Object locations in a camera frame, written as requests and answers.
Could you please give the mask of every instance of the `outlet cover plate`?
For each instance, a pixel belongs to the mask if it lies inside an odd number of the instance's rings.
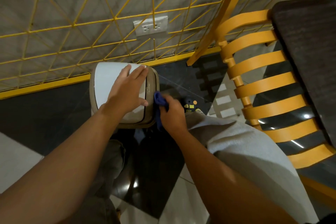
[[[134,27],[137,27],[141,21],[133,21]],[[136,36],[150,35],[167,31],[168,16],[155,17],[155,27],[153,26],[153,18],[145,19],[135,30]]]

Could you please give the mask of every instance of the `blue cloth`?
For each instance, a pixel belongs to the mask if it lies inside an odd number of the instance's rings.
[[[159,106],[164,106],[166,108],[166,111],[169,109],[169,104],[167,101],[163,98],[160,91],[156,91],[154,93],[154,103],[155,103],[155,121],[157,124],[157,129],[159,131],[164,131],[164,128],[162,126],[161,118],[160,118],[160,109]]]

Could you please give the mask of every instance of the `gray pants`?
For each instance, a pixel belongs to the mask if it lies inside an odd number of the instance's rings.
[[[295,168],[265,133],[235,120],[196,112],[188,113],[186,119],[191,134],[212,154],[253,182],[298,223],[318,222]],[[123,152],[120,143],[109,143],[97,178],[72,223],[120,223],[108,188],[120,174]]]

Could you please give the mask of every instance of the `finger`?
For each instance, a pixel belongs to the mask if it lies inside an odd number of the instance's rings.
[[[127,77],[131,68],[132,68],[131,64],[128,64],[123,69],[121,69],[120,74],[118,75],[118,78]]]
[[[148,74],[148,67],[142,70],[141,74],[139,74],[138,78],[136,79],[137,81],[139,81],[140,85],[145,81],[147,74]]]
[[[133,72],[129,75],[131,78],[136,79],[141,74],[141,72],[145,69],[145,66],[139,66],[133,70]]]
[[[160,109],[160,113],[166,113],[166,108],[164,106],[159,106],[159,109]]]
[[[171,104],[174,102],[174,98],[172,96],[167,95],[167,94],[163,94],[162,96],[167,101],[167,103]]]
[[[143,98],[139,98],[139,104],[143,106],[148,106],[148,101]]]

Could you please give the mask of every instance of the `floor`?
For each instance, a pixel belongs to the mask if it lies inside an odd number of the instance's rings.
[[[236,62],[273,51],[279,45],[263,44],[235,54]],[[226,74],[227,67],[218,54],[201,57],[192,67],[186,61],[156,66],[160,90],[175,98],[191,97],[197,107],[213,117],[246,122],[242,104],[234,94],[235,86]],[[242,76],[255,82],[290,69],[288,65],[255,69]],[[300,88],[280,89],[252,96],[254,106],[274,102],[279,97],[297,94]],[[14,183],[43,156],[49,154],[90,117],[88,82],[18,96],[0,101],[0,193]],[[308,108],[287,116],[264,119],[264,129],[286,126],[313,115]],[[279,145],[287,154],[324,140],[323,135],[301,138],[297,143]],[[113,184],[111,200],[120,208],[121,223],[195,223],[205,224],[209,214],[202,203],[183,156],[174,140],[156,127],[120,129],[113,138],[126,148],[124,169]],[[313,179],[336,188],[333,158],[299,170]]]

